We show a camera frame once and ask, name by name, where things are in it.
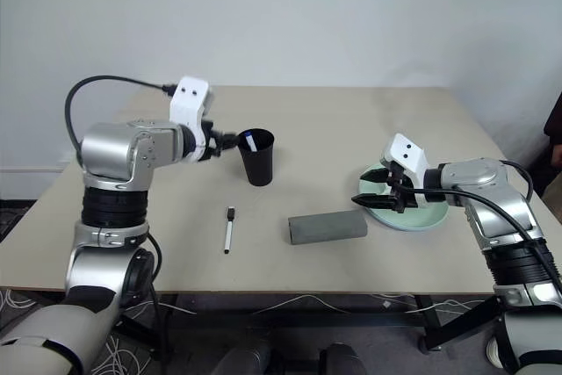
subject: table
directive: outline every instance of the table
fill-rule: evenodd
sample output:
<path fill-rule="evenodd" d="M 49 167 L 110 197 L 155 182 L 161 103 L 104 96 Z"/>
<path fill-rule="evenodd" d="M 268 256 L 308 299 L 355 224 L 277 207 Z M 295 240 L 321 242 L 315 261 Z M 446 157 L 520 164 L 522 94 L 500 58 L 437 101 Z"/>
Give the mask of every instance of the table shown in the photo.
<path fill-rule="evenodd" d="M 438 228 L 393 230 L 365 213 L 367 237 L 292 246 L 287 218 L 354 209 L 359 175 L 402 132 L 429 162 L 503 158 L 445 89 L 216 87 L 209 119 L 223 131 L 264 127 L 275 137 L 270 185 L 248 183 L 240 154 L 155 172 L 151 233 L 164 254 L 160 292 L 492 292 L 493 279 L 465 221 L 451 208 Z M 118 120 L 166 119 L 169 101 L 141 91 Z M 523 180 L 510 173 L 516 187 Z M 76 164 L 0 244 L 0 285 L 64 287 L 83 184 Z M 562 259 L 559 224 L 531 201 L 549 247 Z M 235 206 L 233 247 L 223 253 L 226 209 Z"/>

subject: plate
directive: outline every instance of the plate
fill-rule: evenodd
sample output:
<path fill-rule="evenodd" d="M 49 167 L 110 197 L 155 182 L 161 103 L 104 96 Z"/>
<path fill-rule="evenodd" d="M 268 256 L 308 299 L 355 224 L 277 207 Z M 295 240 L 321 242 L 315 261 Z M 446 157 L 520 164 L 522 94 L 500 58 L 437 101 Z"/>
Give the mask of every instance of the plate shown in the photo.
<path fill-rule="evenodd" d="M 374 164 L 368 170 L 382 169 L 382 164 Z M 359 180 L 359 193 L 376 193 L 380 195 L 388 186 L 375 184 L 366 180 Z M 421 232 L 439 226 L 447 217 L 449 205 L 446 202 L 429 203 L 427 208 L 406 208 L 404 213 L 393 210 L 379 210 L 367 208 L 371 215 L 388 227 L 408 232 Z"/>

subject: black plastic cup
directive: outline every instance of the black plastic cup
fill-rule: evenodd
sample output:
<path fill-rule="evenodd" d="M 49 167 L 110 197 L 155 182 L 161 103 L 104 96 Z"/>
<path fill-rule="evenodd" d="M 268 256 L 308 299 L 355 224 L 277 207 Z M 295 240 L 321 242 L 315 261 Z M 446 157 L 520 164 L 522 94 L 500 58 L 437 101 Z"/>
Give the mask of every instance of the black plastic cup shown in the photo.
<path fill-rule="evenodd" d="M 254 139 L 256 152 L 248 145 L 245 135 L 248 132 Z M 265 186 L 273 178 L 273 133 L 265 129 L 247 129 L 238 134 L 238 139 L 238 149 L 244 161 L 248 181 L 254 186 Z"/>

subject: gray foam block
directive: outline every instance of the gray foam block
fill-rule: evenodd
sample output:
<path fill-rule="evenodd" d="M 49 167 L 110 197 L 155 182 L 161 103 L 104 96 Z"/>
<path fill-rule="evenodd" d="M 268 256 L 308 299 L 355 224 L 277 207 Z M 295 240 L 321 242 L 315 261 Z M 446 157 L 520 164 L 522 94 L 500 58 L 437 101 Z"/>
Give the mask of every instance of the gray foam block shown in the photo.
<path fill-rule="evenodd" d="M 360 211 L 340 211 L 289 218 L 291 244 L 337 241 L 367 235 L 367 223 Z"/>

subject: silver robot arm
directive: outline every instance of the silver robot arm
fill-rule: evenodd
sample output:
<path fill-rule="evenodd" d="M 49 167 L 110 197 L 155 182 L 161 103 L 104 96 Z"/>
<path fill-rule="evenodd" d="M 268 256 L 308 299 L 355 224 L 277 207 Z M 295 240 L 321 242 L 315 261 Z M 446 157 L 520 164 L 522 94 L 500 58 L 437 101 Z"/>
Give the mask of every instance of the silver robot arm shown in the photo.
<path fill-rule="evenodd" d="M 559 371 L 562 295 L 558 270 L 529 202 L 508 182 L 504 163 L 481 158 L 431 169 L 423 150 L 400 133 L 386 146 L 381 162 L 384 169 L 368 171 L 361 178 L 387 183 L 385 194 L 362 194 L 353 200 L 399 213 L 440 201 L 462 206 L 494 276 L 495 295 L 505 309 L 496 327 L 504 367 L 521 375 Z"/>
<path fill-rule="evenodd" d="M 218 156 L 237 142 L 203 120 L 210 96 L 207 82 L 185 77 L 170 102 L 171 121 L 100 123 L 85 134 L 83 212 L 75 225 L 66 298 L 0 339 L 2 373 L 87 373 L 123 310 L 146 298 L 155 259 L 141 244 L 148 237 L 154 170 Z"/>

